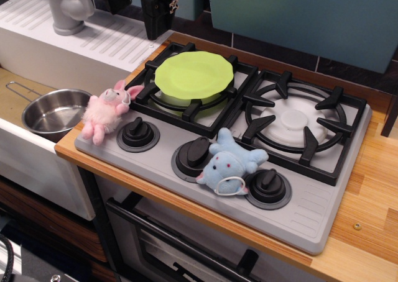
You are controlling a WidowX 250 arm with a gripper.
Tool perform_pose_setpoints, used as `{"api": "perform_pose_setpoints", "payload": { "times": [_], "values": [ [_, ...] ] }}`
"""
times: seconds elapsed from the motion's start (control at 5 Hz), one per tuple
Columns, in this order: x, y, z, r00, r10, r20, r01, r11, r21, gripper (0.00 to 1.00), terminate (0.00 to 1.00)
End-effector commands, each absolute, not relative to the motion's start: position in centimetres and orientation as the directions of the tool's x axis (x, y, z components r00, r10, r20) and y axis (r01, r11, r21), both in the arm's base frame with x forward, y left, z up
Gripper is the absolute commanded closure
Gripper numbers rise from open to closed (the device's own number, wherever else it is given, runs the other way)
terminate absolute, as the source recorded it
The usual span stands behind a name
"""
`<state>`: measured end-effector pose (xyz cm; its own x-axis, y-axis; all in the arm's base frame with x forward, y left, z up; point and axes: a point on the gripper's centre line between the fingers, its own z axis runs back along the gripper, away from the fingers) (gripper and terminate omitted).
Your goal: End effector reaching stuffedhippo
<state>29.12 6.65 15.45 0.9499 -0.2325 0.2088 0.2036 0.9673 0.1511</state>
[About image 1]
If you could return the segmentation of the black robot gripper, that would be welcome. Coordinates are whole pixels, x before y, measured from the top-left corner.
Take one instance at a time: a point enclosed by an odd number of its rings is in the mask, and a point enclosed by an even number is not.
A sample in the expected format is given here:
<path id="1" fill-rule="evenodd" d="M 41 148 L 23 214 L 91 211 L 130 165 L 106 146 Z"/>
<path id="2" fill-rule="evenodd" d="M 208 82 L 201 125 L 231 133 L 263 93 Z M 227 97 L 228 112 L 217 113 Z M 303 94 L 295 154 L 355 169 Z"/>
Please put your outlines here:
<path id="1" fill-rule="evenodd" d="M 156 40 L 172 28 L 178 0 L 141 0 L 146 34 L 149 40 Z"/>

